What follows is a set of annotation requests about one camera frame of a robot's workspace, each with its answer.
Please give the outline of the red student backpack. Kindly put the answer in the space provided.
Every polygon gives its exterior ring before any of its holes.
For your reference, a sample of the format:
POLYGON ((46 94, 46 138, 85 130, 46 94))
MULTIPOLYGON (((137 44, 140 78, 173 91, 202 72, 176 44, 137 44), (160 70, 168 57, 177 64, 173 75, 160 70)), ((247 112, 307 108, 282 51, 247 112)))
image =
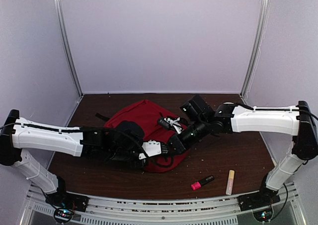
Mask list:
MULTIPOLYGON (((148 142, 158 141, 167 145, 168 139, 175 135, 174 131, 167 131, 161 127, 157 120, 161 117, 176 117, 172 112, 149 101, 141 100, 118 111, 111 118, 99 113, 95 115, 105 122, 105 128, 114 128, 133 137, 136 141, 148 142)), ((112 141, 108 144, 110 156, 108 159, 116 161, 127 161, 133 167, 133 156, 142 153, 129 138, 116 132, 107 133, 112 141)), ((169 152, 151 157, 148 166, 143 169, 147 172, 162 173, 176 168, 189 154, 189 150, 179 155, 172 155, 171 149, 167 145, 169 152)))

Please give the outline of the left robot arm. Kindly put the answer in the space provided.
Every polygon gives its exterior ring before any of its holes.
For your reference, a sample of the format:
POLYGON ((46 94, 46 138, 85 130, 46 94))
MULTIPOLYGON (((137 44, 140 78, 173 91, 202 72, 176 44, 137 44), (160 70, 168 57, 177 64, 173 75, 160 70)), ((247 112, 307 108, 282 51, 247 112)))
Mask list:
POLYGON ((17 168, 48 198, 67 207, 72 200, 64 179, 45 169, 29 149, 144 166, 151 157, 149 147, 156 144, 145 141, 142 128, 130 121, 116 128, 58 127, 32 122, 22 118, 18 110, 11 110, 0 128, 0 163, 17 168))

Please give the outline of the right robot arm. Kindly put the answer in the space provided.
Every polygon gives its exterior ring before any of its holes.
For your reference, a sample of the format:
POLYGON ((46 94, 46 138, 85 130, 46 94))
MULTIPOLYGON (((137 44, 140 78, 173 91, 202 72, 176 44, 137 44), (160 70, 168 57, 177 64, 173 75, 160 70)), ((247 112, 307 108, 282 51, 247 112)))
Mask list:
POLYGON ((298 168, 318 155, 318 135, 307 102, 288 107, 251 107, 227 102, 213 110, 200 95, 181 106, 191 124, 181 127, 180 118, 165 117, 163 126, 176 132, 168 144, 177 154, 187 151, 207 136, 242 132, 281 133, 292 136, 292 147, 286 157, 263 178, 255 202, 265 206, 298 168))

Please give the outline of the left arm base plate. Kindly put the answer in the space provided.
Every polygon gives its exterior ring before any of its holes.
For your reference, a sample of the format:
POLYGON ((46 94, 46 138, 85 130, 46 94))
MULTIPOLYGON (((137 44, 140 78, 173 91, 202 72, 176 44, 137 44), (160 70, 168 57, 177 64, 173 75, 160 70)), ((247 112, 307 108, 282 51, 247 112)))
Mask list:
POLYGON ((54 208, 63 208, 71 211, 85 212, 88 206, 89 198, 83 195, 72 193, 61 194, 45 194, 46 203, 54 208))

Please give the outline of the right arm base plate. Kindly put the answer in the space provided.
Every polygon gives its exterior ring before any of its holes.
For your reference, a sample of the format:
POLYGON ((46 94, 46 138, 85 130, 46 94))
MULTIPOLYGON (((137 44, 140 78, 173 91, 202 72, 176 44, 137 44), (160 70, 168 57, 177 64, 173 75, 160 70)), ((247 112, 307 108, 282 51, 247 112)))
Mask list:
POLYGON ((264 194, 261 192, 240 195, 237 200, 241 211, 255 210, 281 201, 277 194, 264 194))

